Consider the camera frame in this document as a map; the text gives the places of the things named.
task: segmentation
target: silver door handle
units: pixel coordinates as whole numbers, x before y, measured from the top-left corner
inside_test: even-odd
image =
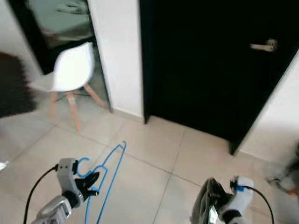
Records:
[[[267,40],[265,45],[251,43],[250,48],[254,50],[264,50],[267,52],[273,52],[277,48],[277,41],[273,39],[269,39]]]

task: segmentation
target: baseboard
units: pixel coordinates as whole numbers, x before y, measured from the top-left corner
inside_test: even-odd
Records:
[[[130,120],[133,120],[133,121],[136,121],[139,123],[143,123],[142,117],[139,117],[137,115],[134,115],[134,114],[131,114],[131,113],[128,113],[125,111],[121,111],[119,109],[112,108],[112,113],[114,113],[115,115],[121,116],[123,118],[126,118],[126,119],[130,119]]]

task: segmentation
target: white plastic seat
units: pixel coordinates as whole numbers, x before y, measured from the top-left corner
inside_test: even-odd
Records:
[[[50,108],[51,118],[54,118],[54,103],[56,101],[57,92],[67,92],[78,131],[80,131],[80,125],[76,117],[76,105],[73,101],[72,91],[84,87],[86,91],[105,108],[104,102],[87,84],[93,74],[93,65],[93,44],[89,42],[84,43],[60,53],[55,62],[54,71],[40,77],[30,84],[34,89],[52,93]]]

